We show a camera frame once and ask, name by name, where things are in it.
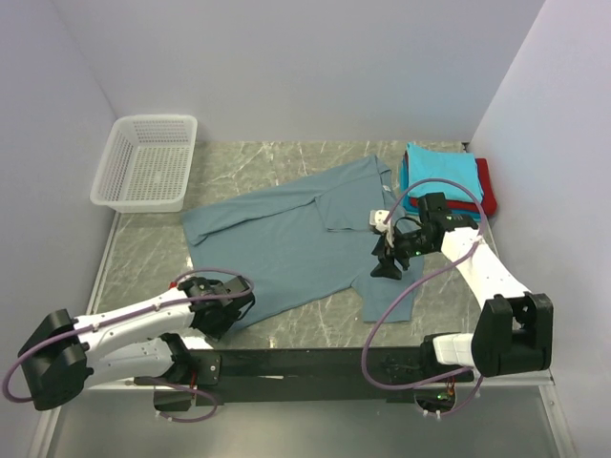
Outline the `grey-blue t-shirt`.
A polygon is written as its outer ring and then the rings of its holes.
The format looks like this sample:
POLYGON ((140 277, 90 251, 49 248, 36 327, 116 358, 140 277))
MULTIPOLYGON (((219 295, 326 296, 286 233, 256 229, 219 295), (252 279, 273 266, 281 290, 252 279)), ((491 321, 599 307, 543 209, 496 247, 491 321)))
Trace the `grey-blue t-shirt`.
POLYGON ((424 267, 412 260, 399 281, 370 274, 379 238, 369 214, 395 202, 390 185, 390 168, 366 156, 190 210, 181 219, 191 260, 254 282, 256 304, 239 329, 348 288, 363 300, 363 321, 375 322, 424 267))

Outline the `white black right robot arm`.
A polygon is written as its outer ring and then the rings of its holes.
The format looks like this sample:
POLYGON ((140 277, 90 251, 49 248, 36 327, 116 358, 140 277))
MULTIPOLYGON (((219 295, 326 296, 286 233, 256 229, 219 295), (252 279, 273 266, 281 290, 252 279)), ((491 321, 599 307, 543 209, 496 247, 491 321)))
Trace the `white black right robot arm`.
POLYGON ((400 280, 411 259, 441 253, 470 287, 480 307, 472 333, 425 338, 420 366, 425 375, 457 366, 496 377, 547 369, 552 362, 554 307, 545 294, 519 282, 488 245, 481 226, 448 207, 441 193, 418 200, 415 230, 401 232, 388 210, 373 210, 369 224, 379 235, 372 254, 374 278, 400 280))

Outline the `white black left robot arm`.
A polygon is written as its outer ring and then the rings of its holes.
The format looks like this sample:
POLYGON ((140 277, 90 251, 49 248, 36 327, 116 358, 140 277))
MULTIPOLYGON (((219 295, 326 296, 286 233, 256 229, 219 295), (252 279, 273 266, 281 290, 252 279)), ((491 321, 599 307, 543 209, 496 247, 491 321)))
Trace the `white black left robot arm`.
POLYGON ((120 379, 171 385, 205 378, 181 332, 220 339, 255 304, 243 276, 228 281, 192 276, 153 298, 99 314, 47 315, 18 352, 29 396, 38 411, 63 406, 84 389, 120 379))

